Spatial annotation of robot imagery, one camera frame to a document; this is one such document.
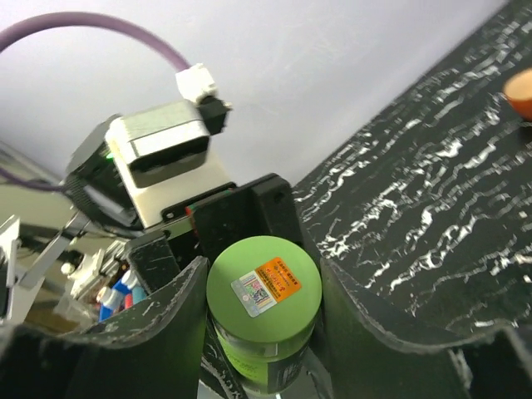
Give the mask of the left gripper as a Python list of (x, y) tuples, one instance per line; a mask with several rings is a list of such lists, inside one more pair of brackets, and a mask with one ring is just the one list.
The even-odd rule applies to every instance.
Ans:
[(210, 262), (241, 239), (271, 235), (303, 247), (292, 186), (276, 174), (238, 187), (228, 183), (161, 212), (163, 225), (129, 241), (124, 258), (156, 291), (198, 256)]

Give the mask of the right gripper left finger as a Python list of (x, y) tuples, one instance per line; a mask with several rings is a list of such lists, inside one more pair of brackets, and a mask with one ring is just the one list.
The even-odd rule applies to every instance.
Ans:
[(209, 262), (83, 333), (1, 327), (3, 398), (195, 398)]

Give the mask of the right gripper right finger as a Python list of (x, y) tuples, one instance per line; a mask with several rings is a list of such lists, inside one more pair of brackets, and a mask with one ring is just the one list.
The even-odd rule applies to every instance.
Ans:
[(529, 398), (531, 327), (461, 337), (427, 325), (321, 259), (336, 398)]

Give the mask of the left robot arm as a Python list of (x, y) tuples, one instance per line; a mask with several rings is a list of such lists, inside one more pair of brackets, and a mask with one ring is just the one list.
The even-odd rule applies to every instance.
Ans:
[(147, 203), (134, 201), (105, 135), (105, 121), (80, 144), (64, 182), (72, 203), (91, 221), (127, 241), (122, 258), (150, 292), (197, 256), (214, 260), (231, 244), (270, 235), (303, 247), (290, 184), (269, 174), (238, 187), (214, 182), (207, 164), (211, 135), (224, 117), (165, 124), (150, 133), (158, 145), (134, 170), (148, 179)]

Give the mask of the green pill bottle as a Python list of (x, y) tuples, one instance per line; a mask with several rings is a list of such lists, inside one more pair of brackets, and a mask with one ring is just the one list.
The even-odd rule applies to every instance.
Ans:
[(322, 302), (318, 266), (298, 245), (255, 236), (213, 262), (206, 298), (230, 365), (254, 395), (273, 395), (298, 377)]

